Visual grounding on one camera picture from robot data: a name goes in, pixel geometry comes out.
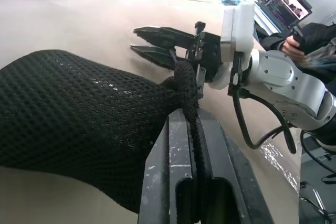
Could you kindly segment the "person in dark jacket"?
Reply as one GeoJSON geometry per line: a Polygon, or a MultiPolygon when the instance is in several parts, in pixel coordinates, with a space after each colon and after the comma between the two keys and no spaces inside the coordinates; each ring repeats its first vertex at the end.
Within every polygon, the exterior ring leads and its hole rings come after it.
{"type": "MultiPolygon", "coordinates": [[[[301,28],[306,40],[305,57],[291,58],[304,73],[311,74],[325,84],[336,81],[336,24],[327,26],[319,23],[309,23],[301,28]]],[[[292,36],[291,31],[274,33],[269,36],[259,36],[260,45],[266,50],[280,51],[286,38],[292,36]]]]}

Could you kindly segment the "person's bare hand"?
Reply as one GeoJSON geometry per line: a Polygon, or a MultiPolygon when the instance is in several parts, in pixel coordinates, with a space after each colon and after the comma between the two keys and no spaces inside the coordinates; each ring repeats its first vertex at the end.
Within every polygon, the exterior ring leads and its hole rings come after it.
{"type": "Polygon", "coordinates": [[[305,53],[299,49],[300,44],[294,39],[293,36],[286,38],[280,50],[291,58],[304,58],[305,53]]]}

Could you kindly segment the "black smartphone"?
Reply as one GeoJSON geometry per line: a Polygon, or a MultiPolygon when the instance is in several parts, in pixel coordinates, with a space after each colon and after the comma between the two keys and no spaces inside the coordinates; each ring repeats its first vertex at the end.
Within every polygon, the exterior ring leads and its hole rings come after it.
{"type": "Polygon", "coordinates": [[[293,39],[299,44],[299,49],[305,51],[306,40],[303,36],[301,29],[298,26],[293,27],[292,29],[293,39]]]}

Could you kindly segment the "black mesh drawstring pouch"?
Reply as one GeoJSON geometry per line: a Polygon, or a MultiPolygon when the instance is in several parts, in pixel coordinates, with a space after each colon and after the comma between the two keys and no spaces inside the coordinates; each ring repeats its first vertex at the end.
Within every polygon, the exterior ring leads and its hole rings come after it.
{"type": "Polygon", "coordinates": [[[134,213],[145,161],[166,118],[195,126],[197,85],[179,60],[157,84],[63,50],[41,50],[0,69],[0,166],[68,176],[134,213]]]}

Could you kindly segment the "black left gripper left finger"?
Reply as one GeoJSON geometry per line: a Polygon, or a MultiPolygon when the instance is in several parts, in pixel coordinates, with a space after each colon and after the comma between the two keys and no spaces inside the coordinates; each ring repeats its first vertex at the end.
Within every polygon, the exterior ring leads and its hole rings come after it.
{"type": "Polygon", "coordinates": [[[177,109],[146,159],[138,224],[193,224],[193,167],[187,121],[177,109]]]}

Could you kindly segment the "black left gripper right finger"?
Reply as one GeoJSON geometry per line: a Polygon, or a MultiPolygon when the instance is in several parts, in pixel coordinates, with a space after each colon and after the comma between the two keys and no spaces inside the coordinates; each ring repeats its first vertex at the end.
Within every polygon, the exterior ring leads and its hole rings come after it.
{"type": "Polygon", "coordinates": [[[199,109],[210,178],[201,224],[271,224],[249,160],[210,112],[199,109]]]}

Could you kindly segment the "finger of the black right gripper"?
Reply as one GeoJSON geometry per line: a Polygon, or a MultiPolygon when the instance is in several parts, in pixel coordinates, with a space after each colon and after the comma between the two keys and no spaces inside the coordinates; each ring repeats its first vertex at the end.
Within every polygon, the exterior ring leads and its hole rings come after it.
{"type": "Polygon", "coordinates": [[[196,36],[171,27],[145,26],[133,31],[138,37],[151,44],[149,48],[173,49],[181,47],[190,49],[196,43],[196,36]]]}
{"type": "Polygon", "coordinates": [[[170,51],[165,48],[152,46],[131,45],[131,50],[143,59],[166,69],[175,68],[175,59],[171,56],[170,51]]]}

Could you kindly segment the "open laptop computer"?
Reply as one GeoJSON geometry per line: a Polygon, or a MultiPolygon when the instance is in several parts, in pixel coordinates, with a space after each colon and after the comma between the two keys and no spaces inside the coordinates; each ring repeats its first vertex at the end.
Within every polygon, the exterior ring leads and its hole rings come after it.
{"type": "Polygon", "coordinates": [[[283,29],[298,25],[312,14],[312,6],[306,0],[264,0],[263,5],[283,29]]]}

